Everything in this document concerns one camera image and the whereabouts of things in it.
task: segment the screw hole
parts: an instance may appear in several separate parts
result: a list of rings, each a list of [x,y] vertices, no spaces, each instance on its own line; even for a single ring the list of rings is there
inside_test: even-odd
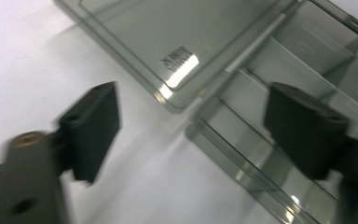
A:
[[[25,135],[23,137],[16,139],[15,146],[16,147],[26,147],[26,146],[32,145],[34,143],[37,143],[41,139],[42,139],[42,137],[38,134]]]
[[[34,199],[26,199],[24,201],[21,201],[13,206],[11,209],[11,214],[13,216],[17,216],[23,213],[28,212],[31,208],[33,208],[36,205],[36,200]]]

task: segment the white surface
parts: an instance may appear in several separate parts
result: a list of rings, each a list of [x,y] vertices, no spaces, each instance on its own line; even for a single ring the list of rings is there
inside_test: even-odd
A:
[[[276,223],[172,115],[49,0],[0,0],[0,160],[7,139],[57,128],[84,92],[117,81],[122,130],[96,185],[63,177],[74,223]]]

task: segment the transparent plastic box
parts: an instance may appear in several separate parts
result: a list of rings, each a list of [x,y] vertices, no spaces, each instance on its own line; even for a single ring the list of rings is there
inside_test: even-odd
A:
[[[303,176],[263,126],[271,82],[352,120],[358,20],[326,0],[56,0],[173,113],[187,137],[281,223],[337,223],[339,173]]]

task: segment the small label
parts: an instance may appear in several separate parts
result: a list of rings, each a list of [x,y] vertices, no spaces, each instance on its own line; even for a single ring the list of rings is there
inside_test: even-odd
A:
[[[161,61],[168,70],[176,72],[191,56],[193,56],[192,52],[188,51],[185,47],[180,47]]]

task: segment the transparent plastic sheet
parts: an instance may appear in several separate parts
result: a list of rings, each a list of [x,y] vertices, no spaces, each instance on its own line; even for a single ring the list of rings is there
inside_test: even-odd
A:
[[[177,113],[296,0],[56,2]]]
[[[351,119],[349,135],[358,137],[358,34],[307,2],[200,107],[189,127],[205,138],[194,142],[232,178],[238,181],[241,172],[247,178],[264,176],[257,181],[251,178],[261,194],[295,216],[293,222],[284,220],[287,215],[277,216],[277,208],[269,207],[274,203],[261,197],[260,203],[282,223],[337,223],[341,175],[331,172],[325,181],[308,180],[274,146],[263,126],[271,82],[298,87],[335,108]],[[218,162],[209,152],[213,147],[205,144],[208,141],[228,161]],[[237,173],[227,171],[233,165],[229,161],[237,165]],[[294,206],[286,207],[288,202]]]

